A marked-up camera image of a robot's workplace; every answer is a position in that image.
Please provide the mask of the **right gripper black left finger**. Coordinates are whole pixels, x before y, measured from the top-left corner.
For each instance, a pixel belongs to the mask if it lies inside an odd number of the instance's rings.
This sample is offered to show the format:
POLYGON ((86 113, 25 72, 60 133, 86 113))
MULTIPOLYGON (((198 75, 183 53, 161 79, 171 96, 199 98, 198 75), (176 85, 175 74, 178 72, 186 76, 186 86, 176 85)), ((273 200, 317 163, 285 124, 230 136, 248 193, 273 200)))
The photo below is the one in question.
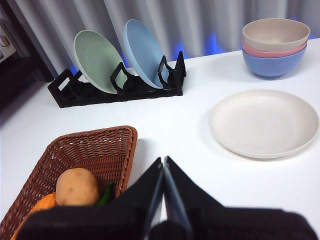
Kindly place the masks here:
POLYGON ((19 240, 143 240, 161 204, 160 158, 106 206, 57 206, 33 213, 19 240))

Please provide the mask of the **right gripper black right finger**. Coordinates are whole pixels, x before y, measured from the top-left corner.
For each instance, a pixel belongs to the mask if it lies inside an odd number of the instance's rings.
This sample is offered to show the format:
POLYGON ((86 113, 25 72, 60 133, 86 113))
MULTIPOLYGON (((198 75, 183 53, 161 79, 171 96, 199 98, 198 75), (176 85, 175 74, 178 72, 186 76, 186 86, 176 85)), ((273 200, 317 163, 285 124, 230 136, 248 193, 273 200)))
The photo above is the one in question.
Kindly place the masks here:
POLYGON ((168 220, 192 240, 316 240, 300 214, 274 208, 226 207, 196 185, 166 156, 163 165, 168 220))

